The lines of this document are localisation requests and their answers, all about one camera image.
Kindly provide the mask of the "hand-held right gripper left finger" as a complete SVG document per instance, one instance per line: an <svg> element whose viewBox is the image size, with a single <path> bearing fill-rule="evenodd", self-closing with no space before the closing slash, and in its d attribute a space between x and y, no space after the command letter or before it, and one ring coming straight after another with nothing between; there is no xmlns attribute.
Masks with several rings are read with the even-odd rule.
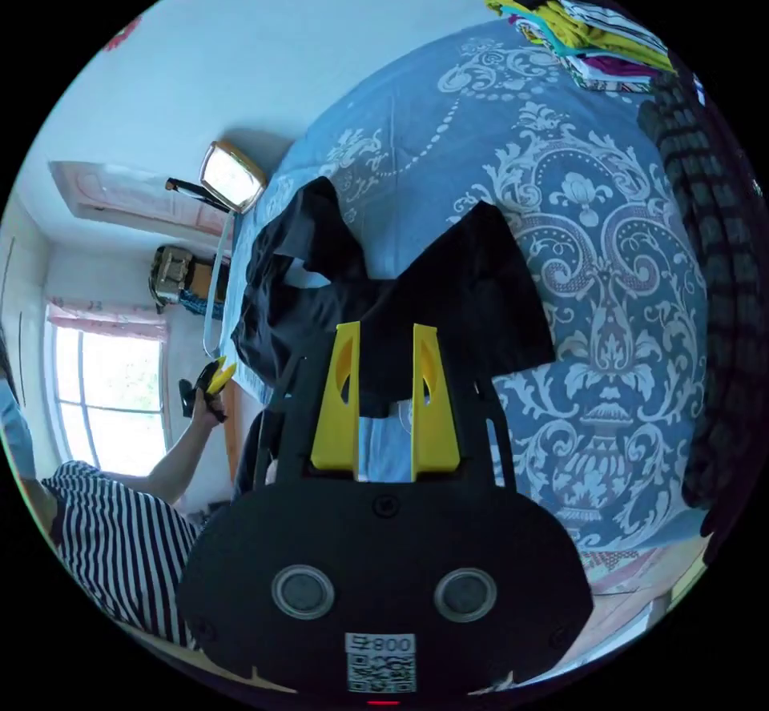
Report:
<svg viewBox="0 0 769 711"><path fill-rule="evenodd" d="M322 473L358 479L360 324L337 326L310 462Z"/></svg>

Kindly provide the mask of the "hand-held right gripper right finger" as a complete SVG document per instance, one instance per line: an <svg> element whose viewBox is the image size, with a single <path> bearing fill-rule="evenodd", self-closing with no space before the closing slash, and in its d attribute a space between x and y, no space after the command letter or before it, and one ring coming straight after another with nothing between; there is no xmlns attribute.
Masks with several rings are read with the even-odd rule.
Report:
<svg viewBox="0 0 769 711"><path fill-rule="evenodd" d="M437 329L413 325L413 479L453 474L460 451Z"/></svg>

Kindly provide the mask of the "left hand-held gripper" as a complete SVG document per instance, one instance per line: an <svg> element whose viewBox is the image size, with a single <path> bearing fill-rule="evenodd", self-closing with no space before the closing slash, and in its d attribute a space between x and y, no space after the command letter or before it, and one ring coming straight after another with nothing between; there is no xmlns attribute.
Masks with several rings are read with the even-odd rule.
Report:
<svg viewBox="0 0 769 711"><path fill-rule="evenodd" d="M220 398L220 392L234 376L237 366L229 365L225 367L227 358L224 355L212 360L200 373L194 386L194 395L192 397L192 410L196 397L204 396L206 401L212 401L215 397Z"/></svg>

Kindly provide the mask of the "person's left hand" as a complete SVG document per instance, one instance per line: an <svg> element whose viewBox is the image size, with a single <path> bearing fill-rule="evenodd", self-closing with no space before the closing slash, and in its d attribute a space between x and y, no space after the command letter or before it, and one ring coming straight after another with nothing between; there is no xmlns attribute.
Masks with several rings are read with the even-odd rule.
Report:
<svg viewBox="0 0 769 711"><path fill-rule="evenodd" d="M210 434L214 428L226 420L223 402L219 397L206 401L198 395L193 406L190 425L201 434Z"/></svg>

